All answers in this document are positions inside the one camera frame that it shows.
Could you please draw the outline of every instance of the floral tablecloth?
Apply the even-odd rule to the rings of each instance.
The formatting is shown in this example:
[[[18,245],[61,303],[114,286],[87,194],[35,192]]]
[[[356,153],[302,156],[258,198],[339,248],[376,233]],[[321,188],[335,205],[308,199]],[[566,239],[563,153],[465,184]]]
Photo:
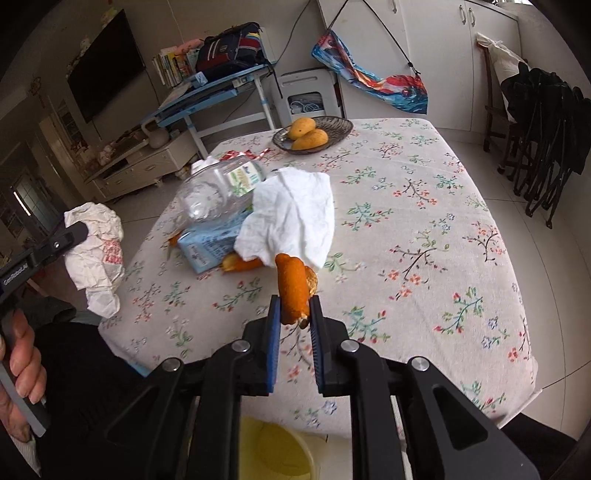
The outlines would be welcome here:
[[[213,152],[270,147],[264,163],[330,175],[335,237],[319,272],[325,315],[386,358],[429,358],[472,402],[502,423],[532,398],[537,366],[503,240],[454,152],[420,119],[355,120],[341,143],[317,154],[275,148],[273,132],[235,138]],[[167,239],[179,212],[166,208],[131,262],[119,314],[100,332],[146,372],[169,356],[195,361],[264,316],[271,268],[197,275]],[[317,392],[308,330],[283,326],[275,393],[243,399],[243,413],[295,429],[350,436],[348,398]]]

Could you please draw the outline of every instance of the bottle label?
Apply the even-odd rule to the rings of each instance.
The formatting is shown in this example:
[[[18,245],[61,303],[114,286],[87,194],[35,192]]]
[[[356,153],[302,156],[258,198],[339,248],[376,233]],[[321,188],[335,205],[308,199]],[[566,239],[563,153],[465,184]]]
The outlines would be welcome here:
[[[226,173],[226,177],[232,185],[232,192],[237,197],[246,195],[257,183],[262,182],[261,174],[250,161],[234,168],[230,173]]]

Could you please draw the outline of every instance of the cabinet handle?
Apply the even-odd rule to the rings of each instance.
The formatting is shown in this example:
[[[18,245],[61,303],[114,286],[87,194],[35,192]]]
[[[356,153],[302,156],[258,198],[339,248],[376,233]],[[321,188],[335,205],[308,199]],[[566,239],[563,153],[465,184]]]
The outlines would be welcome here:
[[[466,11],[464,10],[463,5],[460,5],[460,13],[462,14],[462,23],[466,25],[468,18],[466,17]]]

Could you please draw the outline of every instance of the backpack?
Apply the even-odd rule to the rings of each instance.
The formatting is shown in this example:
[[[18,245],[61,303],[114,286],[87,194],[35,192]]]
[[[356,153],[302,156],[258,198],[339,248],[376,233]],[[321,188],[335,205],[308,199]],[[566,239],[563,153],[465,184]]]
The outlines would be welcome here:
[[[265,63],[259,30],[259,24],[250,22],[207,37],[199,49],[195,70],[213,82]]]

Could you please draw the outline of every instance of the hand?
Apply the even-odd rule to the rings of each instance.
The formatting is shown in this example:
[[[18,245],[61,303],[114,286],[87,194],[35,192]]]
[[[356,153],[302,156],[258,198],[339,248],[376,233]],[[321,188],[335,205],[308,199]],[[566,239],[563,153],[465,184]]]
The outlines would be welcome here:
[[[41,353],[33,346],[35,333],[20,310],[12,315],[12,332],[16,339],[10,355],[10,370],[15,376],[17,392],[21,397],[29,397],[35,404],[45,393],[47,372],[41,366]],[[6,347],[0,337],[0,361],[4,358]],[[7,432],[21,442],[31,440],[31,427],[18,407],[12,402],[0,385],[0,420]]]

